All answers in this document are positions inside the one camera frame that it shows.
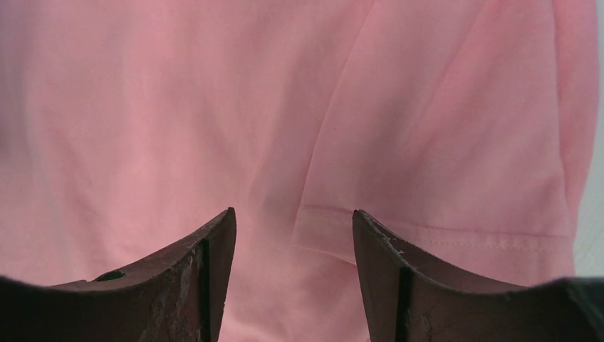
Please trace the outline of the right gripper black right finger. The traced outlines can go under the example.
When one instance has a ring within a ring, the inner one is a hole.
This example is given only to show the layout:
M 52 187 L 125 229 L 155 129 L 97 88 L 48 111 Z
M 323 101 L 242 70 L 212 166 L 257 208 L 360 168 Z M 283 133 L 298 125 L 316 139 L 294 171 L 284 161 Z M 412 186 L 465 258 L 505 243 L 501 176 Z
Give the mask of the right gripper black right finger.
M 452 265 L 353 214 L 353 242 L 370 339 L 601 341 L 603 280 L 523 287 Z

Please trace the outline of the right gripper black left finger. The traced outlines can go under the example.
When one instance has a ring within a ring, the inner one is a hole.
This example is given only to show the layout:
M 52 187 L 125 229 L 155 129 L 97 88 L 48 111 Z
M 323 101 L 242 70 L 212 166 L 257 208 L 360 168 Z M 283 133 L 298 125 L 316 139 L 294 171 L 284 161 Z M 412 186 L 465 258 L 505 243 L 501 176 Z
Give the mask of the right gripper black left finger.
M 236 241 L 232 208 L 92 281 L 1 278 L 3 341 L 217 341 Z

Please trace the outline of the light pink t-shirt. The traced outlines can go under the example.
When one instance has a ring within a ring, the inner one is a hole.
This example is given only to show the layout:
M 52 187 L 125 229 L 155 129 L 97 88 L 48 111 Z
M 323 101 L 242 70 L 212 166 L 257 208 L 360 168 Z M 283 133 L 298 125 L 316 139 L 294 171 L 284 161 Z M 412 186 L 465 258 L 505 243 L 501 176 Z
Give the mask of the light pink t-shirt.
M 594 1 L 3 1 L 1 273 L 91 278 L 227 207 L 222 341 L 367 341 L 352 216 L 574 272 Z

